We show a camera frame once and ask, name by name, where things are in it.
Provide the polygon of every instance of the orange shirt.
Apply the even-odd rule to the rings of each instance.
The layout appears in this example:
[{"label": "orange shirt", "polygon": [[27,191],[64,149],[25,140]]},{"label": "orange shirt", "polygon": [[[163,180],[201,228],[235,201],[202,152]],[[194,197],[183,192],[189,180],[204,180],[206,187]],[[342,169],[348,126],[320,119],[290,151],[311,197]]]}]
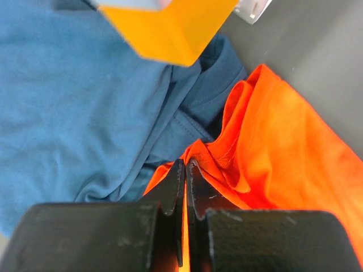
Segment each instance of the orange shirt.
[{"label": "orange shirt", "polygon": [[[266,65],[232,90],[222,133],[187,148],[204,177],[241,209],[329,211],[363,266],[363,162],[315,110]],[[146,189],[165,177],[160,166]]]}]

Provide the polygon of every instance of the gray table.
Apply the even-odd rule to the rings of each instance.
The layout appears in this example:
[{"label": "gray table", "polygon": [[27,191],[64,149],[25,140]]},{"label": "gray table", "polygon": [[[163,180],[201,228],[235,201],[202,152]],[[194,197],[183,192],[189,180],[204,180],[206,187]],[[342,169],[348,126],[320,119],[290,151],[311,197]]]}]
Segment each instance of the gray table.
[{"label": "gray table", "polygon": [[266,63],[363,158],[363,1],[273,0],[248,25],[221,29],[247,70]]}]

